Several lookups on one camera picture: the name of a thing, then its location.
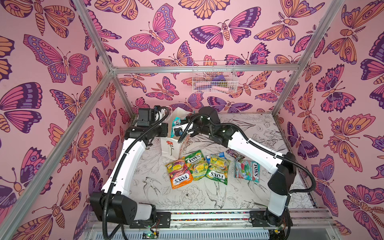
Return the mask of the white paper bag with flower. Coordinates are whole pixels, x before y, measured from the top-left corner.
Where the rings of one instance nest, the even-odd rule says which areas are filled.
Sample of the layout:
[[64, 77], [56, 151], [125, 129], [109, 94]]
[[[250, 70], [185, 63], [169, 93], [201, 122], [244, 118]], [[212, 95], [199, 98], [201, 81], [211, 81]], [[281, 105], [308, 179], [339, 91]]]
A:
[[184, 120], [188, 114], [191, 112], [187, 112], [181, 108], [176, 108], [171, 111], [171, 115], [168, 116], [165, 120], [165, 123], [168, 124], [168, 133], [167, 137], [161, 137], [161, 148], [162, 148], [162, 156], [167, 157], [171, 160], [178, 160], [182, 156], [183, 149], [185, 148], [187, 141], [190, 136], [187, 135], [181, 143], [178, 143], [179, 137], [174, 134], [173, 127], [176, 126], [174, 121]]

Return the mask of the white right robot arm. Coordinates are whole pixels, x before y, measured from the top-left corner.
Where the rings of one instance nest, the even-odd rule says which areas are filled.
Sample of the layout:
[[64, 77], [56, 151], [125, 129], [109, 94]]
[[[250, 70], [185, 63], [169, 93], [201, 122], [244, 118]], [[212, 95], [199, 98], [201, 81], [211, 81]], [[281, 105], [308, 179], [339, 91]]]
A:
[[289, 191], [297, 173], [291, 155], [259, 144], [235, 124], [221, 123], [218, 112], [212, 107], [203, 107], [197, 114], [180, 120], [172, 127], [172, 133], [179, 138], [179, 143], [187, 135], [206, 135], [214, 143], [234, 150], [266, 169], [271, 178], [268, 181], [270, 200], [264, 220], [270, 226], [279, 226], [283, 222], [283, 214], [288, 212]]

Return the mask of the teal snack packet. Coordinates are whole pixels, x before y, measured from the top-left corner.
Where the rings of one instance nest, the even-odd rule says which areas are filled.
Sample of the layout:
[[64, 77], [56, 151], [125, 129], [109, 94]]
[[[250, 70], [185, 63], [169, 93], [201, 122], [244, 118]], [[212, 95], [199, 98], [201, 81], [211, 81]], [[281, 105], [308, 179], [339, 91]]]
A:
[[181, 119], [176, 117], [172, 122], [171, 138], [181, 136], [183, 133], [183, 129], [180, 127], [181, 125]]

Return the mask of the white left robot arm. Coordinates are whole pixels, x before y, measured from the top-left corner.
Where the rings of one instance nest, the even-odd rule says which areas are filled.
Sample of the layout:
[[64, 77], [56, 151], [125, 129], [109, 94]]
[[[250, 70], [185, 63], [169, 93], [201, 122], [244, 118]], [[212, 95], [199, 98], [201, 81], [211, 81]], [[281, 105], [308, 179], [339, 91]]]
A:
[[99, 221], [127, 226], [139, 224], [145, 227], [156, 223], [156, 207], [130, 199], [130, 186], [146, 147], [154, 138], [166, 137], [167, 134], [167, 123], [161, 123], [151, 131], [147, 131], [146, 127], [136, 126], [126, 130], [122, 152], [113, 172], [102, 189], [91, 195], [90, 203]]

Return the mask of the orange Fox's candy bag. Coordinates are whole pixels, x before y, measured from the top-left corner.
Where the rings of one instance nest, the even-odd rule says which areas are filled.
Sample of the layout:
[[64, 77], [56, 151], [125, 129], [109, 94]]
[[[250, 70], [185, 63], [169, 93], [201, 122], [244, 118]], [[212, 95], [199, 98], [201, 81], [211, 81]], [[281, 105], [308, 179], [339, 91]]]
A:
[[172, 189], [190, 184], [194, 178], [184, 160], [176, 160], [166, 165]]

